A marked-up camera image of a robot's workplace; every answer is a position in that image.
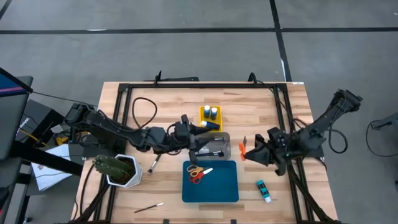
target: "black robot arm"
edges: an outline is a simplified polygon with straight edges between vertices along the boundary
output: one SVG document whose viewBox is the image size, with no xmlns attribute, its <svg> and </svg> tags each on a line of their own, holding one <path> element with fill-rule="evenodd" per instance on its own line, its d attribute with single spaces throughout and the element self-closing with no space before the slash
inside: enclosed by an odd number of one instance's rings
<svg viewBox="0 0 398 224">
<path fill-rule="evenodd" d="M 296 157 L 305 157 L 310 151 L 320 150 L 325 142 L 325 131 L 332 131 L 333 123 L 341 115 L 359 109 L 362 98 L 355 96 L 348 90 L 338 90 L 327 110 L 312 124 L 293 132 L 283 133 L 279 128 L 268 130 L 269 140 L 257 134 L 255 148 L 247 152 L 246 159 L 268 166 L 275 164 L 277 175 L 284 175 L 286 163 Z"/>
<path fill-rule="evenodd" d="M 189 149 L 193 164 L 197 161 L 195 152 L 211 141 L 210 138 L 197 136 L 210 129 L 194 126 L 187 115 L 182 115 L 181 122 L 172 125 L 174 132 L 169 134 L 161 127 L 133 129 L 109 119 L 101 110 L 95 111 L 92 106 L 75 103 L 66 115 L 65 123 L 72 128 L 90 132 L 100 141 L 104 141 L 105 146 L 108 145 L 107 141 L 121 138 L 141 152 L 153 148 L 155 154 L 164 154 Z"/>
</svg>

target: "yellow tray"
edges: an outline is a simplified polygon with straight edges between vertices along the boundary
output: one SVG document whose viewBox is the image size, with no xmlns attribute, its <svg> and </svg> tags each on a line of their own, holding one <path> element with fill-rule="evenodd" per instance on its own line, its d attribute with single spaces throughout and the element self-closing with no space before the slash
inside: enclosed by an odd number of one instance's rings
<svg viewBox="0 0 398 224">
<path fill-rule="evenodd" d="M 223 131 L 223 119 L 221 117 L 221 107 L 220 106 L 210 106 L 210 110 L 215 107 L 217 108 L 217 117 L 215 120 L 212 120 L 210 117 L 205 118 L 205 106 L 200 106 L 199 110 L 199 126 L 201 126 L 202 121 L 210 121 L 216 123 L 220 126 L 219 130 L 211 130 L 211 132 L 222 132 Z"/>
</svg>

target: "gray tray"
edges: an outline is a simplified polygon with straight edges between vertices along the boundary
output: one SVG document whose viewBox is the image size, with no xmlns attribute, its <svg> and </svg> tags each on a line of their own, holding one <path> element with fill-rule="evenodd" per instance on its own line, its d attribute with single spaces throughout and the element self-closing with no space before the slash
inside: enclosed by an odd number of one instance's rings
<svg viewBox="0 0 398 224">
<path fill-rule="evenodd" d="M 198 156 L 197 159 L 199 161 L 208 161 L 208 160 L 227 160 L 231 157 L 231 141 L 228 133 L 205 133 L 200 135 L 200 137 L 215 137 L 215 138 L 224 138 L 221 141 L 210 141 L 204 146 L 202 149 L 208 149 L 207 152 L 216 152 L 222 151 L 224 156 Z"/>
</svg>

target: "white paper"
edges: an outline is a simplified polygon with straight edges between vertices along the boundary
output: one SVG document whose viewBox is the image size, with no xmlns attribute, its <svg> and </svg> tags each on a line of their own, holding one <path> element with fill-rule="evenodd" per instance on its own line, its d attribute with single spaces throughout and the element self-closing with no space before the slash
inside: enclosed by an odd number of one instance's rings
<svg viewBox="0 0 398 224">
<path fill-rule="evenodd" d="M 69 146 L 67 144 L 63 144 L 63 145 L 55 147 L 53 149 L 49 149 L 46 152 L 53 154 L 55 156 L 62 156 L 64 159 L 68 159 L 70 161 Z M 71 176 L 71 174 L 67 174 L 67 173 L 59 174 L 62 171 L 51 169 L 51 168 L 48 168 L 46 166 L 39 165 L 36 163 L 32 163 L 32 167 L 33 167 L 35 177 L 39 177 L 40 175 L 44 175 L 44 174 L 58 174 L 58 175 L 45 175 L 45 176 L 36 178 L 37 186 L 39 187 L 40 191 L 46 190 L 49 187 L 53 186 L 54 184 L 60 182 L 61 180 Z"/>
</svg>

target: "white potted plant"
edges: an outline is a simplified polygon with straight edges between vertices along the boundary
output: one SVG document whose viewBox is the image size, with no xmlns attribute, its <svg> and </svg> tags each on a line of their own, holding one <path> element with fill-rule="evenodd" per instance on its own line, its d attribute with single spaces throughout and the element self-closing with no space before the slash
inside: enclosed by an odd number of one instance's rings
<svg viewBox="0 0 398 224">
<path fill-rule="evenodd" d="M 116 157 L 98 155 L 93 164 L 95 169 L 106 175 L 109 185 L 132 187 L 139 184 L 142 167 L 132 156 L 118 154 Z"/>
</svg>

